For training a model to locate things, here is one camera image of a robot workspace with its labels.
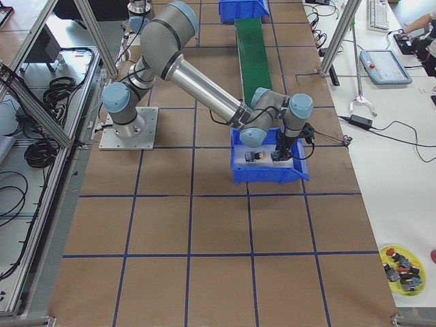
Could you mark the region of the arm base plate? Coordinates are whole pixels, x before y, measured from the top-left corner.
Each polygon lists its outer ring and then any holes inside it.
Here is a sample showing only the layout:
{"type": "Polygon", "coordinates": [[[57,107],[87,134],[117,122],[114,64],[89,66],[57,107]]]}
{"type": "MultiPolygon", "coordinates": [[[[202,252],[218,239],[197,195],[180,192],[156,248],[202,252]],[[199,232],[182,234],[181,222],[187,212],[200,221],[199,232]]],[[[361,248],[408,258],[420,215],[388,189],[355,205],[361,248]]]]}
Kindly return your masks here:
{"type": "Polygon", "coordinates": [[[128,46],[139,46],[140,45],[140,36],[135,33],[125,33],[122,38],[122,46],[124,48],[128,46]]]}
{"type": "Polygon", "coordinates": [[[136,120],[129,125],[117,125],[108,115],[99,142],[103,151],[153,150],[158,122],[158,107],[137,107],[136,120]]]}

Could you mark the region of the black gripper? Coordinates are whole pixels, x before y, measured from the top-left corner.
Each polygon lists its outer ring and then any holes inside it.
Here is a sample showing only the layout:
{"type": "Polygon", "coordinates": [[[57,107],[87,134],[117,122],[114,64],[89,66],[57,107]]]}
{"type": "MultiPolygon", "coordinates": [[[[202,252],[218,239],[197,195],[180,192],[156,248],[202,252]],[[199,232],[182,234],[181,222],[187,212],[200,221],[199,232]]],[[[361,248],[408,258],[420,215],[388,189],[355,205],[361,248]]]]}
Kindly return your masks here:
{"type": "Polygon", "coordinates": [[[282,126],[276,133],[275,151],[280,154],[290,155],[290,147],[293,146],[297,139],[304,138],[307,144],[314,144],[315,130],[310,123],[305,123],[302,128],[293,130],[287,126],[282,126]]]}

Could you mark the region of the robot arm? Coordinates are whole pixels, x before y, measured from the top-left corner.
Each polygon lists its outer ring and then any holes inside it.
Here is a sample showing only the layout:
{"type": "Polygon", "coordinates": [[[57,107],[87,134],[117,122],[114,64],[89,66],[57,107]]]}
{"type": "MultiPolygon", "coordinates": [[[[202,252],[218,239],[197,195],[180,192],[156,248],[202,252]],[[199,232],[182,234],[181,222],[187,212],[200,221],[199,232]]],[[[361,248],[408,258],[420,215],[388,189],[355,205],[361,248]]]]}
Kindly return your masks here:
{"type": "Polygon", "coordinates": [[[147,0],[130,0],[127,4],[129,28],[135,34],[141,34],[143,28],[155,17],[153,4],[147,0]]]}
{"type": "Polygon", "coordinates": [[[198,27],[195,12],[183,1],[169,3],[145,25],[140,60],[132,65],[128,76],[109,84],[102,93],[114,135],[128,139],[142,133],[146,121],[136,106],[153,88],[156,78],[161,78],[220,116],[221,124],[239,130],[240,140],[250,148],[261,146],[272,123],[280,120],[272,160],[305,160],[305,155],[294,154],[291,147],[299,138],[308,142],[313,139],[313,128],[307,122],[313,110],[312,98],[304,93],[289,96],[259,87],[249,105],[236,99],[184,58],[182,50],[198,27]]]}

